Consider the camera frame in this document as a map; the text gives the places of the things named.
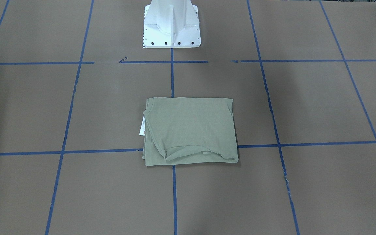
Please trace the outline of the olive green long-sleeve shirt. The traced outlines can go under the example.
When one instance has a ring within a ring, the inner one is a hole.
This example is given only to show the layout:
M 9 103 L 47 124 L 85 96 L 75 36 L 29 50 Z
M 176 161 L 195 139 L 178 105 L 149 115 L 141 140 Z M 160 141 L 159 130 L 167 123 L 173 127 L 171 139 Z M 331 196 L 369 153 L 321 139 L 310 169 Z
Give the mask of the olive green long-sleeve shirt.
M 142 158 L 146 166 L 237 163 L 233 100 L 148 98 Z

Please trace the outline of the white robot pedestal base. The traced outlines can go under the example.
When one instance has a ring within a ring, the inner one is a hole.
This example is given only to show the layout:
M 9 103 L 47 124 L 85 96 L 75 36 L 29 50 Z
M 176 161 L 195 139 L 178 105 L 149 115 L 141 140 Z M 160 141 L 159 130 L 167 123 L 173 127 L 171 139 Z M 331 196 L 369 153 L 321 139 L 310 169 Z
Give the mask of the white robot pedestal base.
M 142 46 L 147 49 L 198 48 L 198 7 L 190 0 L 152 0 L 144 7 Z

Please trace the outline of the white paper hang tag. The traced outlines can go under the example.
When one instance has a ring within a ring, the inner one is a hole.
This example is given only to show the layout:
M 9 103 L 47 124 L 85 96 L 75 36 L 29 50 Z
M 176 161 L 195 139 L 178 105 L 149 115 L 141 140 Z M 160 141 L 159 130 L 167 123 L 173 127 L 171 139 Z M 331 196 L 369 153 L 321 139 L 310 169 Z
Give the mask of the white paper hang tag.
M 139 132 L 140 136 L 145 136 L 145 123 L 146 123 L 145 116 L 143 116 L 141 127 L 140 127 L 140 132 Z

